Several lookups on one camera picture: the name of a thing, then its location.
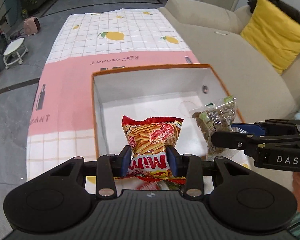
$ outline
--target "pink heater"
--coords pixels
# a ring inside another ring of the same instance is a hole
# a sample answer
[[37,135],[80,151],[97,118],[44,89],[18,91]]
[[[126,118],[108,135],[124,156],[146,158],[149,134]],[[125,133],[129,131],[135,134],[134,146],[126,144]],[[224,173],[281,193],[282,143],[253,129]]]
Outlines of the pink heater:
[[37,17],[30,17],[25,19],[25,23],[23,24],[23,29],[27,35],[33,35],[39,32],[41,29],[39,20]]

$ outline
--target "snack bag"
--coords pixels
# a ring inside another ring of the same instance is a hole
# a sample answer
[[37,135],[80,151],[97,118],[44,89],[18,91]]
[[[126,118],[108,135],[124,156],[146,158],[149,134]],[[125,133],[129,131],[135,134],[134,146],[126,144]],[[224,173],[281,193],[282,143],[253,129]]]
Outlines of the snack bag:
[[[196,120],[197,126],[200,127],[208,144],[207,160],[213,161],[214,157],[221,155],[225,149],[214,147],[211,143],[211,135],[215,131],[233,131],[231,124],[236,116],[236,97],[223,98],[217,104],[208,104],[204,110],[195,109],[192,112],[192,118]],[[222,155],[231,158],[235,153],[227,151]]]
[[151,117],[144,121],[122,118],[122,127],[133,152],[127,176],[148,177],[151,181],[173,178],[165,153],[176,145],[183,119]]

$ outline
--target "open box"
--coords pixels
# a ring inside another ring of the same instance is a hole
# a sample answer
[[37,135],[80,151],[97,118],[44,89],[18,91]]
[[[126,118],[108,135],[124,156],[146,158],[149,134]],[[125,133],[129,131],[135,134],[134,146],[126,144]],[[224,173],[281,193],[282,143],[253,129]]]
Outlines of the open box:
[[[92,82],[97,157],[119,154],[128,144],[122,129],[124,115],[137,121],[158,116],[183,118],[176,150],[204,156],[207,143],[189,111],[230,95],[207,64],[101,71],[93,73]],[[203,86],[208,87],[207,94]],[[238,111],[236,122],[242,122]]]

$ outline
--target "chair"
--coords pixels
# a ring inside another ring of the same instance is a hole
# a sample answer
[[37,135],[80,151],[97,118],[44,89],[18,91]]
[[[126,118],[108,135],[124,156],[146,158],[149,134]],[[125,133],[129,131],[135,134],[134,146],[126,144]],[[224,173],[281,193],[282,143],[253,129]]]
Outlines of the chair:
[[[6,69],[8,69],[9,65],[12,65],[16,62],[18,62],[19,65],[23,64],[22,57],[29,51],[28,48],[23,44],[24,40],[24,38],[19,38],[10,43],[6,39],[0,40],[0,55],[3,56],[3,62],[6,65]],[[10,56],[17,59],[8,63],[7,60],[10,58]]]

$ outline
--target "chip bag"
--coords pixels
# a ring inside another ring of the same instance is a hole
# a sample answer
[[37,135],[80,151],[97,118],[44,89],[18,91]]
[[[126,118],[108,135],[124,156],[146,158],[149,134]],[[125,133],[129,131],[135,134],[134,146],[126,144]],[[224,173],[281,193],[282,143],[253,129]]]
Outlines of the chip bag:
[[127,176],[173,178],[166,146],[176,145],[183,119],[151,117],[144,121],[122,118],[122,127],[133,152]]

